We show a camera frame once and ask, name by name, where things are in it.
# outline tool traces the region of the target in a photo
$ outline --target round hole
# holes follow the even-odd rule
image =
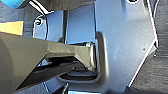
[[[127,2],[130,4],[136,4],[139,2],[139,0],[127,0]]]

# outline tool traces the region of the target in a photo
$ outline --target plastic surface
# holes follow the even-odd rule
[[[18,8],[22,5],[24,0],[1,0],[3,3],[12,8]]]

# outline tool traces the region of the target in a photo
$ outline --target blue object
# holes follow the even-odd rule
[[[3,3],[8,5],[12,8],[18,8],[20,5],[22,5],[24,0],[1,0]]]

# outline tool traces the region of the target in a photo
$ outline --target gray panel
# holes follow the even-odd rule
[[[145,0],[136,4],[126,0],[97,0],[95,11],[91,6],[86,6],[87,10],[83,7],[70,11],[66,40],[68,44],[88,42],[96,35],[99,76],[92,83],[69,83],[70,90],[124,92],[157,41],[150,6]],[[56,83],[57,88],[65,85],[59,79]]]
[[[47,33],[46,21],[43,16],[39,16],[38,18],[42,18],[43,23],[40,26],[35,24],[33,37],[38,39],[45,39]],[[58,10],[50,14],[47,14],[47,22],[48,22],[47,40],[58,42],[62,37],[63,11]]]
[[[67,44],[95,42],[94,5],[69,11]]]

